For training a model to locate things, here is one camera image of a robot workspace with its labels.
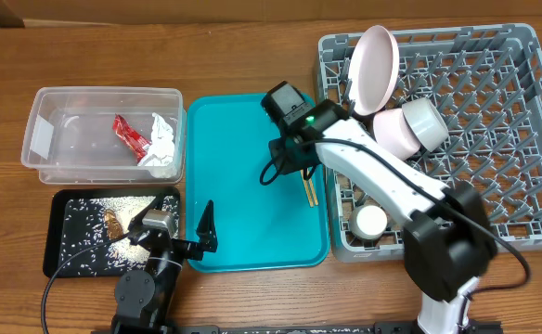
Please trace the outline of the pink bowl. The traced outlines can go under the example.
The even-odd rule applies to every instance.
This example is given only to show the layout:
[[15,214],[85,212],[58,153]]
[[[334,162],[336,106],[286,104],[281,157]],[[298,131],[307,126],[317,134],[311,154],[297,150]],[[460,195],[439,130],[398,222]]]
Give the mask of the pink bowl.
[[377,143],[402,161],[420,149],[420,141],[408,126],[401,109],[379,111],[373,119],[372,131]]

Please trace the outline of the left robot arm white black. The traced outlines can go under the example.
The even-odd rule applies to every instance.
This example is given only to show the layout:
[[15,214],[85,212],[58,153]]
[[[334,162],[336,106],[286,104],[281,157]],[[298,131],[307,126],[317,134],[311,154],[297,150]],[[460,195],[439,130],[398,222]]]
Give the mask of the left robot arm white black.
[[196,230],[198,241],[174,237],[174,218],[162,204],[162,198],[154,199],[128,226],[130,243],[149,251],[149,257],[144,268],[125,273],[116,284],[111,333],[175,333],[166,316],[184,261],[200,261],[217,250],[211,200]]

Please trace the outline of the red snack wrapper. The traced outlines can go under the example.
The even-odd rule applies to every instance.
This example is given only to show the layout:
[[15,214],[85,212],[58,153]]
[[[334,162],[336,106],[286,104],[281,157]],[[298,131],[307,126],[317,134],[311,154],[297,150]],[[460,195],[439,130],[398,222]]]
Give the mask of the red snack wrapper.
[[151,142],[132,128],[123,116],[119,114],[115,115],[112,130],[135,154],[137,162],[140,162],[147,156]]

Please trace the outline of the wooden chopstick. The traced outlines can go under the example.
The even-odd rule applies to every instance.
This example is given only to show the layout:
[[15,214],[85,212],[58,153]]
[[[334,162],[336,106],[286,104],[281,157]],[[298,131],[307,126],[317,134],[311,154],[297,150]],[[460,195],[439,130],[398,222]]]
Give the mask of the wooden chopstick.
[[302,181],[303,181],[303,187],[304,187],[304,190],[305,190],[305,193],[306,193],[306,197],[307,197],[307,200],[309,202],[309,206],[311,208],[315,207],[315,203],[314,203],[314,200],[313,200],[313,197],[312,197],[312,188],[310,187],[310,179],[307,179],[306,178],[306,171],[305,170],[300,170],[301,172],[301,178],[302,178]]
[[312,179],[312,176],[307,181],[308,181],[309,191],[310,191],[311,200],[313,202],[313,205],[318,206],[318,199],[317,199],[315,184],[314,184],[314,181]]

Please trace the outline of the grey bowl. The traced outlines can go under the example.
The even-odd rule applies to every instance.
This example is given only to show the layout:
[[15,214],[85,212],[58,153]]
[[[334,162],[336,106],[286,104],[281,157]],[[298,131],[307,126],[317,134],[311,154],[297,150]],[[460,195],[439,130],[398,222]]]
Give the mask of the grey bowl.
[[439,148],[449,137],[443,117],[428,98],[407,102],[402,111],[412,133],[428,151]]

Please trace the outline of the brown food piece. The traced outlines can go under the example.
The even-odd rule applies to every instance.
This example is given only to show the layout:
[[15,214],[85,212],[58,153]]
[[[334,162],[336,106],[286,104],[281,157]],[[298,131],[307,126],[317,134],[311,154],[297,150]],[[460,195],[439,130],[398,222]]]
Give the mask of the brown food piece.
[[124,234],[123,226],[113,210],[106,209],[104,211],[104,222],[107,227],[107,236],[109,239],[119,238]]

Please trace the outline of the large white pink plate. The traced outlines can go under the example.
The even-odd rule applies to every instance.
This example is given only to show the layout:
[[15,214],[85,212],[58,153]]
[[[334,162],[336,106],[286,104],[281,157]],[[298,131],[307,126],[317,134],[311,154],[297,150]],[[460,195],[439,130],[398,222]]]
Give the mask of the large white pink plate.
[[348,97],[354,112],[368,116],[384,107],[394,91],[399,71],[399,49],[393,34],[380,25],[367,29],[351,56]]

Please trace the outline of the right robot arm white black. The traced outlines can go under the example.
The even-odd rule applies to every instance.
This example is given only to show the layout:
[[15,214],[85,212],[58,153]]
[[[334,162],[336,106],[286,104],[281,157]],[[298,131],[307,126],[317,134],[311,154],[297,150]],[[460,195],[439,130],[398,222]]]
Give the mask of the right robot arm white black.
[[413,333],[469,333],[468,308],[497,255],[481,196],[469,183],[451,188],[381,148],[350,113],[326,99],[312,105],[287,82],[263,97],[280,137],[269,143],[278,174],[322,164],[378,202],[401,226],[404,265],[422,292]]

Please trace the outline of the white tissue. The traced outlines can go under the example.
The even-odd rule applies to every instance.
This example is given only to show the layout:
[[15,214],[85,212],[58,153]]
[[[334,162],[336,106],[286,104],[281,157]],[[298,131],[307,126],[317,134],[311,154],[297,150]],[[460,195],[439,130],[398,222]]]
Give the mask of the white tissue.
[[169,178],[175,174],[174,167],[174,129],[159,114],[153,113],[151,144],[138,166],[148,167],[155,178]]

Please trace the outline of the white rice pile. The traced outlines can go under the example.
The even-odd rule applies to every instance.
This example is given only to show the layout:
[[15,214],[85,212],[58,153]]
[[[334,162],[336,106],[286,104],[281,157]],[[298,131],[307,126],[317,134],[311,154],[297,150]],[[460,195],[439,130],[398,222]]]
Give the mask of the white rice pile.
[[68,264],[59,275],[119,276],[143,268],[149,256],[147,250],[131,245],[127,238],[108,243],[104,211],[113,210],[126,233],[132,218],[153,200],[152,196],[68,200],[58,257],[60,263]]

